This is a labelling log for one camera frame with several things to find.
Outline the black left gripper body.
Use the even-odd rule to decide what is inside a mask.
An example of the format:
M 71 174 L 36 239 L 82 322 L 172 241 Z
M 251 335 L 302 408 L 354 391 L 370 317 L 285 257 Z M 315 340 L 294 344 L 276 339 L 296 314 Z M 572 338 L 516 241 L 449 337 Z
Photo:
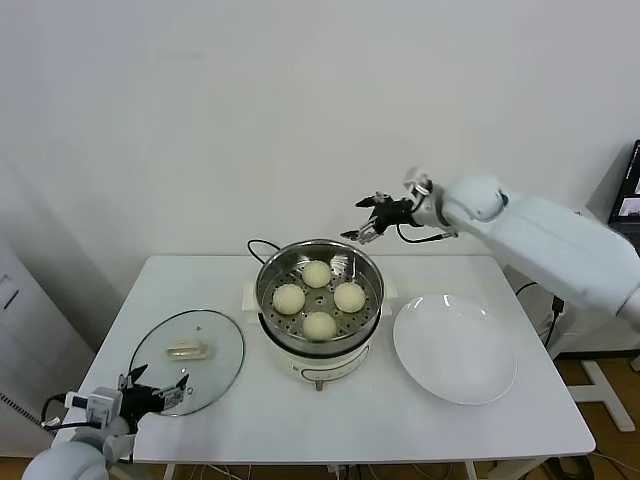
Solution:
M 147 413 L 160 413 L 164 410 L 164 399 L 155 387 L 133 385 L 122 391 L 120 416 L 123 418 L 142 418 Z

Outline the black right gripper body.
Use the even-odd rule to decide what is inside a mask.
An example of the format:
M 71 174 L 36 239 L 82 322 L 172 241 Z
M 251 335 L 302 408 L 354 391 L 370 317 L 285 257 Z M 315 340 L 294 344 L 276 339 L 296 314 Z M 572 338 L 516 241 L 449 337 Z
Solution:
M 372 219 L 373 230 L 376 233 L 384 233 L 389 227 L 396 225 L 415 226 L 413 202 L 407 198 L 394 200 L 384 197 L 375 202 Z

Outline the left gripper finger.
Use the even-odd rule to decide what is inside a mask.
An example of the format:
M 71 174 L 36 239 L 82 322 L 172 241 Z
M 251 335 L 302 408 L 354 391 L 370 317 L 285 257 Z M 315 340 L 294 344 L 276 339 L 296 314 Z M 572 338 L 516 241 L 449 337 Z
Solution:
M 147 364 L 131 369 L 127 374 L 120 374 L 118 377 L 118 390 L 125 391 L 133 388 L 137 380 L 148 368 Z
M 184 400 L 189 377 L 189 374 L 184 374 L 174 385 L 159 391 L 159 398 L 162 400 L 161 412 L 177 407 Z

